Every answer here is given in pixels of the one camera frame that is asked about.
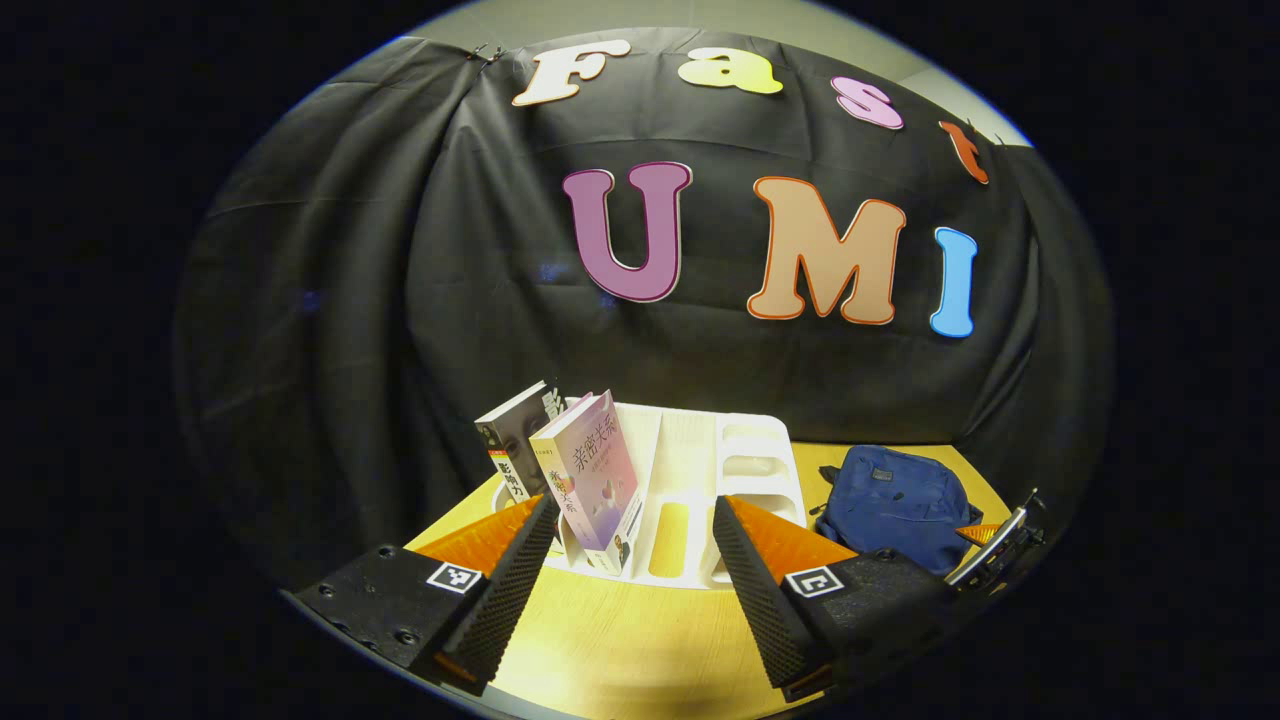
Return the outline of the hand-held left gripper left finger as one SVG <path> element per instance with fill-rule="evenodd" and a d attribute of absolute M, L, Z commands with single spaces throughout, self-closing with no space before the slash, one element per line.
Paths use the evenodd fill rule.
<path fill-rule="evenodd" d="M 380 546 L 297 593 L 356 644 L 479 696 L 498 671 L 559 509 L 538 495 L 413 550 Z"/>

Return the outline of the black backdrop cloth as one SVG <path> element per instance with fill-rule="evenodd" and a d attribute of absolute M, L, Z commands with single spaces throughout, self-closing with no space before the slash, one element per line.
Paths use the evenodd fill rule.
<path fill-rule="evenodd" d="M 193 243 L 186 433 L 275 584 L 407 541 L 493 471 L 474 420 L 566 395 L 950 445 L 1053 543 L 1103 452 L 1114 314 L 1036 150 L 746 35 L 492 60 L 403 37 L 291 109 Z"/>

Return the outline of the blue schoolbag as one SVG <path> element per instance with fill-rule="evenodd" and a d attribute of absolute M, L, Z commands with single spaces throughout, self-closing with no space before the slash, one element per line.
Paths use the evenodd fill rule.
<path fill-rule="evenodd" d="M 970 547 L 956 529 L 977 525 L 983 516 L 942 462 L 860 445 L 847 451 L 835 475 L 815 532 L 858 553 L 896 550 L 945 577 Z"/>

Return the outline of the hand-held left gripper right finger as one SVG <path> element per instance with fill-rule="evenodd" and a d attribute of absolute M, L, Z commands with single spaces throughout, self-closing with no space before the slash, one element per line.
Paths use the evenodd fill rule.
<path fill-rule="evenodd" d="M 713 536 L 771 684 L 788 702 L 860 691 L 943 638 L 959 592 L 896 550 L 855 553 L 739 496 Z"/>

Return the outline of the white bookshelf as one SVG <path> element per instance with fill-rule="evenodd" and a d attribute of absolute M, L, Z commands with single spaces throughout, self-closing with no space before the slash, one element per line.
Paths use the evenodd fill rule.
<path fill-rule="evenodd" d="M 618 582 L 726 591 L 732 583 L 712 536 L 717 497 L 740 496 L 805 527 L 786 425 L 764 415 L 620 404 L 646 492 Z"/>

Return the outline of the black and white book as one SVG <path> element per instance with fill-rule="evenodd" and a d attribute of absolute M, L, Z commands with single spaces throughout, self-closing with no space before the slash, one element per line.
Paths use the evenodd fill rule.
<path fill-rule="evenodd" d="M 475 420 L 485 450 L 515 502 L 545 492 L 547 480 L 529 438 L 564 409 L 559 389 L 539 380 Z"/>

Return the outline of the pink book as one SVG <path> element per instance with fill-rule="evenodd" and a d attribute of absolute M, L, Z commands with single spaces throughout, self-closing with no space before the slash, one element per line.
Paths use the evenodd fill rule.
<path fill-rule="evenodd" d="M 623 575 L 644 493 L 612 392 L 581 397 L 530 445 L 588 564 Z"/>

